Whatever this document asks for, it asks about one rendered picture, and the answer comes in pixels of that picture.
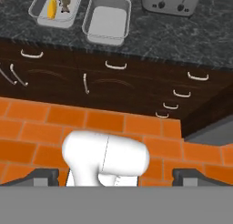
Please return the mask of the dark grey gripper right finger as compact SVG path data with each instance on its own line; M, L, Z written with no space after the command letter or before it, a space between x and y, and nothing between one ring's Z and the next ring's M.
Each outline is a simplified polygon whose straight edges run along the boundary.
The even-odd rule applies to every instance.
M174 168L172 176L173 187L230 186L228 183L206 177L195 168Z

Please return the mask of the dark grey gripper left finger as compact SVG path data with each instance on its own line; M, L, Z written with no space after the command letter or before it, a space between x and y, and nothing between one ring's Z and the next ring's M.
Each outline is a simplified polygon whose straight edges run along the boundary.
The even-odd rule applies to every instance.
M0 187L58 187L58 177L57 168L36 168L27 176L0 184Z

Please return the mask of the grey tupperware container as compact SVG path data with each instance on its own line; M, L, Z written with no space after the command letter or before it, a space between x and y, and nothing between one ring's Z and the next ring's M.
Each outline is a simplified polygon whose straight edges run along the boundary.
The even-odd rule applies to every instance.
M82 25L88 42L122 46L129 33L130 0L89 0Z
M34 0L28 9L35 21L42 26L50 26L55 28L70 28L76 18L81 0L71 0L68 5L69 13L62 12L62 6L59 0L56 0L56 15L54 19L49 19L47 16L47 9L50 0Z

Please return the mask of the yellow corn cob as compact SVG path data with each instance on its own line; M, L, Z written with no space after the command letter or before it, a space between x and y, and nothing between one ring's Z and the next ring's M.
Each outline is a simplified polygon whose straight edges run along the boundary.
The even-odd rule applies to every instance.
M47 17L54 19L56 16L57 2L56 0L50 0L47 7Z

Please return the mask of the dark wooden cabinet run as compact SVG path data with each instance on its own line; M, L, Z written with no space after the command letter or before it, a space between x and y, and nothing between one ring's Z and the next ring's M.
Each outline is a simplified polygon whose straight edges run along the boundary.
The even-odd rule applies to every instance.
M40 59L21 56L44 55ZM125 70L109 69L123 66ZM27 87L21 85L15 72ZM209 129L233 121L233 73L210 70L205 66L182 66L120 55L99 54L45 45L28 45L0 39L0 67L14 86L0 74L0 96L96 109L126 112L145 116L169 114L181 122L183 137L194 137ZM187 77L209 75L208 81ZM86 94L83 74L87 74ZM191 97L173 95L191 92ZM163 107L179 104L176 110Z

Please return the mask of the silver toaster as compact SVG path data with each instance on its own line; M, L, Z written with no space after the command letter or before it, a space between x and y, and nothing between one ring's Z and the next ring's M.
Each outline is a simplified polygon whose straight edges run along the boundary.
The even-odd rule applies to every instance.
M165 15L190 17L194 14L199 0L141 0L148 12Z

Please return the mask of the white rounded object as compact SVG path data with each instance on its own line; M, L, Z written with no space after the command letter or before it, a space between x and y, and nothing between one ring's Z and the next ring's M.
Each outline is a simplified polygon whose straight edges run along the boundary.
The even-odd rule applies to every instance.
M128 137L72 131L62 145L67 187L137 187L149 165L147 146Z

